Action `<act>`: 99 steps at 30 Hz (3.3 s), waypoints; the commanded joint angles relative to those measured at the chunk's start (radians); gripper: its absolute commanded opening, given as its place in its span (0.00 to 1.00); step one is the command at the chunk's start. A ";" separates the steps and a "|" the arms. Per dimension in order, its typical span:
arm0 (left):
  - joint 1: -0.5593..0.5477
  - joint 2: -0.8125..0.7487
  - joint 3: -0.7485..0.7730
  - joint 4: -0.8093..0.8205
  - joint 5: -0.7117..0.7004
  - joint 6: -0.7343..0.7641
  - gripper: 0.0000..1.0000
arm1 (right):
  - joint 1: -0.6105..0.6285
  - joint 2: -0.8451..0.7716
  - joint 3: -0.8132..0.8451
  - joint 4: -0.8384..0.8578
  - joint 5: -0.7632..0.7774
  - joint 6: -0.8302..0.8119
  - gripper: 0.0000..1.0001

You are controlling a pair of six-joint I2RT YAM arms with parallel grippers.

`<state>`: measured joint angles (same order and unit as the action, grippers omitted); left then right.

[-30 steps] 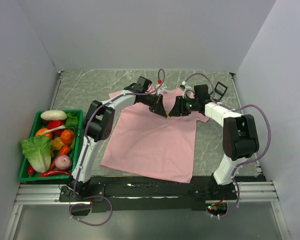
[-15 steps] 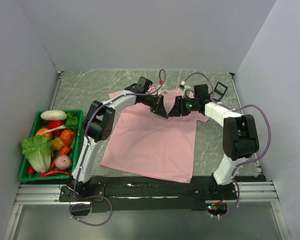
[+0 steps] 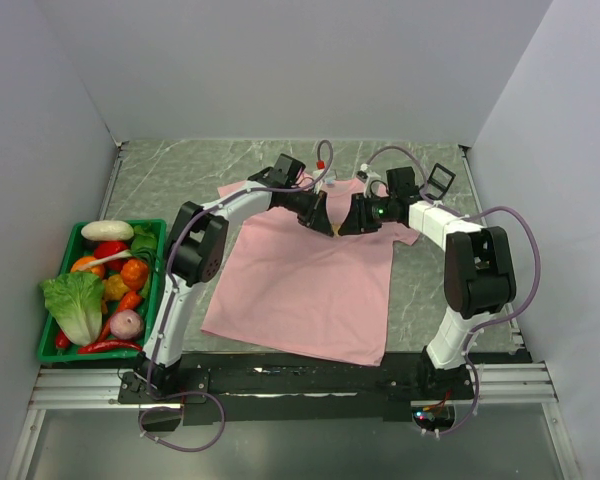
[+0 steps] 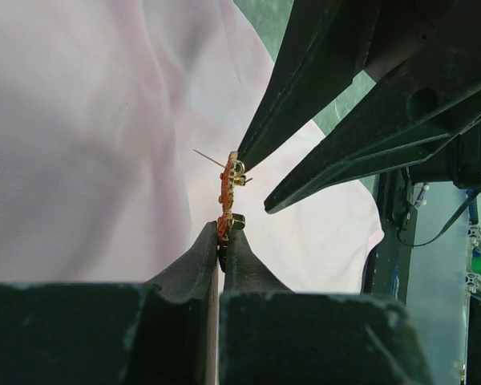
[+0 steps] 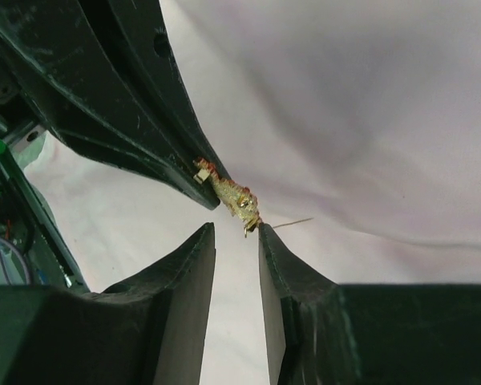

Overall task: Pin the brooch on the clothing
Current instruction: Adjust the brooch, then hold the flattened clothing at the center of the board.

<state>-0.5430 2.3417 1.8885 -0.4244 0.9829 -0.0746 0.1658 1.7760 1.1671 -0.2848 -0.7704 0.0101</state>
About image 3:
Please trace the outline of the pink t-shirt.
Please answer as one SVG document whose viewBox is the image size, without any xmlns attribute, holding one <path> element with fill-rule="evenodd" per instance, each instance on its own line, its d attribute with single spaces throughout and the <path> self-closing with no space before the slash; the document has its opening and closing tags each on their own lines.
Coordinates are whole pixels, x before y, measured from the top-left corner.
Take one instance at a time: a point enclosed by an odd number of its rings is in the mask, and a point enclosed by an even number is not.
<svg viewBox="0 0 600 480">
<path fill-rule="evenodd" d="M 399 223 L 324 236 L 274 208 L 247 219 L 201 325 L 208 335 L 287 353 L 377 366 L 385 353 L 393 245 L 419 235 Z"/>
</svg>

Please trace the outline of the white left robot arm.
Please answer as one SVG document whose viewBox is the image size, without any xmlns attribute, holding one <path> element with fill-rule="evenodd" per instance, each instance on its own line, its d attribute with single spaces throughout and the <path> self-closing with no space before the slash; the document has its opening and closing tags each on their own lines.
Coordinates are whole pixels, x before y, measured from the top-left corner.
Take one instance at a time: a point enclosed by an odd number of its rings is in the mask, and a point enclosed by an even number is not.
<svg viewBox="0 0 600 480">
<path fill-rule="evenodd" d="M 222 266 L 232 226 L 280 207 L 295 213 L 308 228 L 333 233 L 326 193 L 321 190 L 332 162 L 329 157 L 319 175 L 303 185 L 300 176 L 305 165 L 282 154 L 274 166 L 251 175 L 236 191 L 206 204 L 182 205 L 168 240 L 164 293 L 156 321 L 134 366 L 142 390 L 151 399 L 165 402 L 177 392 L 177 370 L 191 310 L 200 285 L 213 279 Z"/>
</svg>

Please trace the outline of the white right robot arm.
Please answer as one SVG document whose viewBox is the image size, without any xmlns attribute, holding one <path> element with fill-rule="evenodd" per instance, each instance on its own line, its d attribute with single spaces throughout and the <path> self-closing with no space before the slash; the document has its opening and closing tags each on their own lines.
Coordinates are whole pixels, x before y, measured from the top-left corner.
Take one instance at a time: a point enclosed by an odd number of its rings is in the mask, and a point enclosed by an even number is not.
<svg viewBox="0 0 600 480">
<path fill-rule="evenodd" d="M 364 183 L 364 191 L 351 196 L 340 235 L 374 233 L 387 223 L 396 223 L 425 236 L 444 252 L 447 307 L 416 369 L 419 391 L 439 398 L 463 381 L 472 328 L 493 319 L 516 296 L 507 233 L 446 209 L 442 200 L 455 174 L 440 164 L 434 165 L 423 185 L 416 183 L 411 167 L 390 169 L 381 180 L 365 164 L 357 178 Z"/>
</svg>

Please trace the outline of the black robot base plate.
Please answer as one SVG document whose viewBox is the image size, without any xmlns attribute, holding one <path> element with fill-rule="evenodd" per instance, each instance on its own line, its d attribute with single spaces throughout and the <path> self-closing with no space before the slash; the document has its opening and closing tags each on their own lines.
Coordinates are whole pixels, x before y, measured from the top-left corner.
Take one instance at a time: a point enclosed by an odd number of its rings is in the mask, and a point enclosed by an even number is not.
<svg viewBox="0 0 600 480">
<path fill-rule="evenodd" d="M 150 379 L 147 367 L 123 375 L 119 403 L 172 407 L 186 426 L 220 419 L 409 422 L 419 401 L 474 395 L 466 367 L 437 371 L 421 353 L 387 353 L 377 367 L 282 353 L 186 353 Z"/>
</svg>

